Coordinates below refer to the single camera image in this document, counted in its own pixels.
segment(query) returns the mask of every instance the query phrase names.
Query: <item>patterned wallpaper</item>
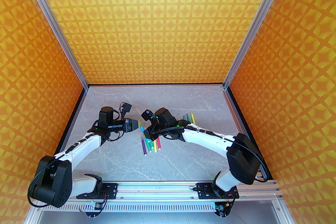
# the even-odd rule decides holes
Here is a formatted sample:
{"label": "patterned wallpaper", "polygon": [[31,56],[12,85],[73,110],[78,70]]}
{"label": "patterned wallpaper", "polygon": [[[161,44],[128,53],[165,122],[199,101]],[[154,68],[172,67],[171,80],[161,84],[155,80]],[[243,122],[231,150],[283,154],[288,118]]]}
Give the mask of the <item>patterned wallpaper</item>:
{"label": "patterned wallpaper", "polygon": [[0,0],[0,222],[22,223],[82,86],[36,0]]}
{"label": "patterned wallpaper", "polygon": [[336,223],[336,0],[275,0],[230,87],[297,223]]}
{"label": "patterned wallpaper", "polygon": [[90,84],[223,82],[262,0],[48,0]]}

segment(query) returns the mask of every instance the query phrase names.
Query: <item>vent grille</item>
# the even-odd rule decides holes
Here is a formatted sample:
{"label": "vent grille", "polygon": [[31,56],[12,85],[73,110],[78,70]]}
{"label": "vent grille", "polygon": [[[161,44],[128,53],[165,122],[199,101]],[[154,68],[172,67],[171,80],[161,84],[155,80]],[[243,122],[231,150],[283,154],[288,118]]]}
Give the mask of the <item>vent grille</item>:
{"label": "vent grille", "polygon": [[[67,202],[60,208],[47,206],[44,211],[96,212],[94,202]],[[125,202],[114,204],[108,202],[104,212],[214,212],[214,202]]]}

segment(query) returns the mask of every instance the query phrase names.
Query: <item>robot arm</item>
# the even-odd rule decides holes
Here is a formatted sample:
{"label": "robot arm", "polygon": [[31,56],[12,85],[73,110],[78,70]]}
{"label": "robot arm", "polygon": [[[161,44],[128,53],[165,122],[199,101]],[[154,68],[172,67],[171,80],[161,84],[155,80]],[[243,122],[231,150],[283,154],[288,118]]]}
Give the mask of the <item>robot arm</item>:
{"label": "robot arm", "polygon": [[240,182],[253,184],[263,157],[246,135],[223,135],[183,119],[177,121],[166,108],[157,110],[155,114],[146,110],[141,116],[151,122],[144,131],[147,139],[154,141],[160,135],[165,138],[169,135],[169,139],[195,143],[227,158],[229,169],[220,172],[212,184],[219,188],[219,192],[229,192]]}
{"label": "robot arm", "polygon": [[[88,177],[72,180],[72,171],[89,153],[100,147],[105,141],[115,141],[125,133],[138,128],[138,121],[124,118],[131,105],[123,103],[120,113],[112,107],[103,107],[99,113],[99,119],[88,133],[68,149],[56,154],[54,157],[44,156],[38,166],[34,179],[28,188],[28,200],[30,197],[45,202],[55,207],[63,206],[69,197],[84,193],[93,193],[93,197],[101,194],[102,179],[95,175],[85,174]],[[121,114],[121,120],[113,118],[113,113]],[[123,132],[115,140],[110,140],[111,132]]]}
{"label": "robot arm", "polygon": [[[69,197],[79,194],[90,194],[88,199],[100,197],[101,177],[85,174],[88,177],[73,180],[72,171],[105,141],[115,141],[122,136],[110,140],[111,132],[131,132],[138,128],[138,121],[123,117],[125,110],[129,112],[130,107],[131,105],[124,104],[124,110],[120,111],[121,120],[113,119],[113,112],[116,112],[113,108],[103,107],[99,113],[99,120],[95,122],[98,123],[97,126],[88,130],[82,139],[54,157],[44,156],[28,188],[28,200],[32,197],[48,205],[61,207]],[[147,139],[154,141],[158,136],[169,135],[173,140],[179,139],[204,146],[228,159],[229,168],[219,172],[211,184],[216,197],[228,197],[230,190],[240,182],[253,183],[262,156],[246,135],[223,135],[202,129],[189,121],[177,121],[165,108],[159,109],[155,114],[146,110],[142,117],[151,122],[151,126],[144,131]]]}

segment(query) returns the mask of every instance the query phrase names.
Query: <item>marble tabletop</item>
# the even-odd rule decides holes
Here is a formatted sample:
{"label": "marble tabletop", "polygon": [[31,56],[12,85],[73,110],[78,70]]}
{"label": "marble tabletop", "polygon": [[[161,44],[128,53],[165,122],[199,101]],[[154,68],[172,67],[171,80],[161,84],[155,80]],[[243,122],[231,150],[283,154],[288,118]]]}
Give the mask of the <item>marble tabletop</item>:
{"label": "marble tabletop", "polygon": [[[222,134],[238,133],[220,84],[91,86],[66,148],[85,135],[98,119],[101,107],[112,106],[118,110],[121,102],[132,105],[126,114],[128,118],[143,121],[141,114],[146,109],[155,112],[165,107],[177,119],[192,111],[200,127]],[[144,127],[149,125],[149,122],[142,123]],[[92,173],[104,181],[213,180],[219,171],[228,167],[225,158],[207,148],[163,137],[162,150],[144,156],[141,135],[137,129],[125,133],[118,141],[104,143],[78,164],[73,178]]]}

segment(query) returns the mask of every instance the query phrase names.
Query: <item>pink marker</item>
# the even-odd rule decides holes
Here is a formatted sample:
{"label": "pink marker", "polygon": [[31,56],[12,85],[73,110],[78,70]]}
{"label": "pink marker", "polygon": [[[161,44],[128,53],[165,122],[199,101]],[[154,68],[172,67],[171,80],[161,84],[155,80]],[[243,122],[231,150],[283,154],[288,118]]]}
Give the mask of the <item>pink marker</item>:
{"label": "pink marker", "polygon": [[156,142],[157,142],[157,148],[159,150],[161,150],[161,144],[160,144],[160,138],[159,137],[156,139]]}

